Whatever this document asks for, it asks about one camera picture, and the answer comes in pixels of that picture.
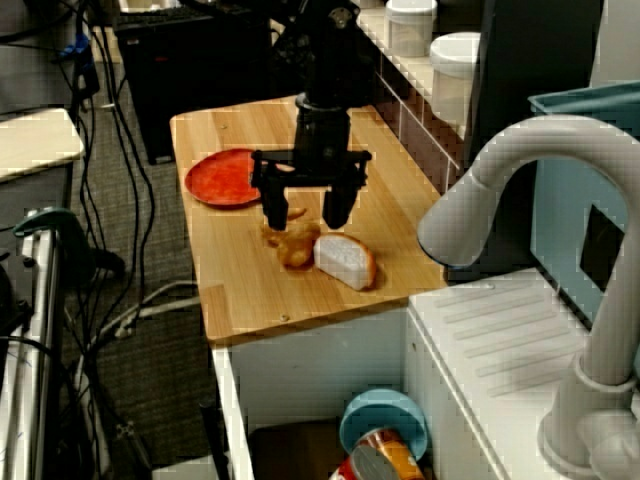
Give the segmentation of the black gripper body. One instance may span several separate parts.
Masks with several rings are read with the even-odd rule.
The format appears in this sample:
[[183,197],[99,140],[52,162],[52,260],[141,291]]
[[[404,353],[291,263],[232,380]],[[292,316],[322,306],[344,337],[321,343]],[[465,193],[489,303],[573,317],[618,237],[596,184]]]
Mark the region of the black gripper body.
[[371,154],[348,149],[351,127],[348,110],[314,105],[305,94],[295,98],[295,106],[298,113],[293,148],[253,152],[251,185],[363,187]]

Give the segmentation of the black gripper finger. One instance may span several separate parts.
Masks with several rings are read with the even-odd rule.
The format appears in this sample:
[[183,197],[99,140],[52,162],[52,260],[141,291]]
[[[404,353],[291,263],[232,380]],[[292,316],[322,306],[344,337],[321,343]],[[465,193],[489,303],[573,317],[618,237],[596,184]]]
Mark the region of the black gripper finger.
[[322,216],[329,227],[344,226],[358,196],[358,189],[334,185],[325,193]]
[[261,190],[263,213],[270,228],[284,231],[287,225],[288,201],[284,188],[279,184],[268,184]]

